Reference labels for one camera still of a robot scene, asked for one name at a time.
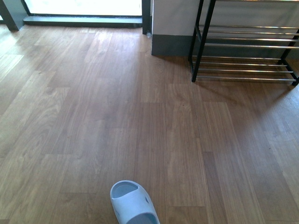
white wall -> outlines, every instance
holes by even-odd
[[[153,34],[192,35],[199,0],[154,0]],[[208,0],[205,0],[201,24]],[[216,2],[212,24],[299,27],[299,3]]]

metal shoe rack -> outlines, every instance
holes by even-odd
[[[299,0],[217,0],[217,1],[299,3]],[[190,52],[188,56],[188,61],[190,62],[190,66],[192,69],[192,82],[195,82],[197,77],[198,78],[201,77],[201,78],[216,78],[216,79],[225,79],[225,80],[281,81],[281,82],[292,82],[292,85],[294,86],[298,85],[299,74],[296,74],[296,72],[293,70],[291,65],[286,61],[286,57],[288,56],[291,50],[299,49],[299,47],[295,46],[295,44],[299,42],[298,27],[254,27],[254,26],[210,25],[216,0],[210,0],[205,24],[200,25],[199,21],[200,21],[202,8],[203,8],[203,3],[204,0],[200,0],[196,23],[194,27],[192,43],[191,43]],[[269,37],[261,38],[260,37],[261,35],[267,35]],[[283,38],[271,38],[271,36],[274,35],[283,36]],[[199,41],[199,50],[197,52],[197,55],[194,56],[193,55],[194,51],[197,51],[194,47],[196,40]],[[274,49],[274,50],[283,49],[284,52],[280,58],[203,56],[205,46],[217,47],[218,49],[223,47],[239,48],[239,49],[248,49],[248,48]],[[209,75],[211,73],[222,74],[222,75],[221,76]]]

gray baseboard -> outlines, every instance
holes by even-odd
[[[152,55],[160,56],[188,56],[191,45],[191,36],[179,35],[156,35],[152,36]],[[261,45],[257,42],[247,42],[249,45]],[[194,55],[197,54],[199,43],[195,45]],[[266,57],[280,58],[284,49],[259,49],[259,48],[230,48],[206,46],[205,56],[234,56],[234,57]],[[290,52],[288,58],[299,58],[299,49]]]

floorboard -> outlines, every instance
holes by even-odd
[[[164,224],[299,224],[298,87],[192,83],[141,28],[0,25],[0,70],[0,224],[116,224],[120,180]]]

doorway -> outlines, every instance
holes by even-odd
[[[141,16],[142,0],[24,0],[30,14]]]

